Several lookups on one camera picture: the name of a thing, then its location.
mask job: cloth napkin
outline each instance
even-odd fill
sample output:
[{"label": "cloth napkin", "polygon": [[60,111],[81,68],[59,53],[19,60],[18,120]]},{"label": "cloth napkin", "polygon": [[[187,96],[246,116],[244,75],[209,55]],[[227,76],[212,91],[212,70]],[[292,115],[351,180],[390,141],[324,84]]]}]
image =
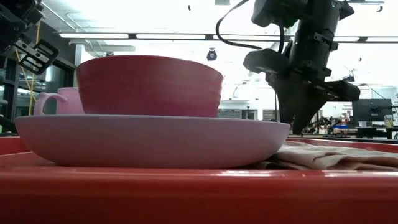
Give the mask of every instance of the cloth napkin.
[{"label": "cloth napkin", "polygon": [[398,170],[398,153],[286,142],[268,161],[298,170]]}]

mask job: mug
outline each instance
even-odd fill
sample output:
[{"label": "mug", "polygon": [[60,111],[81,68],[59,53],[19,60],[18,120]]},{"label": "mug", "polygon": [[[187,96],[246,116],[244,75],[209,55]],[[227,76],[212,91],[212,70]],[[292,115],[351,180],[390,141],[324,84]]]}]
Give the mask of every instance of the mug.
[{"label": "mug", "polygon": [[44,115],[43,108],[49,98],[57,100],[57,114],[84,114],[78,88],[59,88],[58,93],[39,93],[33,115]]},{"label": "mug", "polygon": [[197,62],[153,55],[101,57],[80,64],[86,114],[216,117],[223,76]]}]

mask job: computer monitor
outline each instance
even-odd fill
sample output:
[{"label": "computer monitor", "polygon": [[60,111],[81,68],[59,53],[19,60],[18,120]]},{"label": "computer monitor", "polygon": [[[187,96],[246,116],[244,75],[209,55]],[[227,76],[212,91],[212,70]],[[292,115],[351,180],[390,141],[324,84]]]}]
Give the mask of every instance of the computer monitor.
[{"label": "computer monitor", "polygon": [[384,121],[392,115],[391,99],[360,99],[353,102],[355,121]]}]

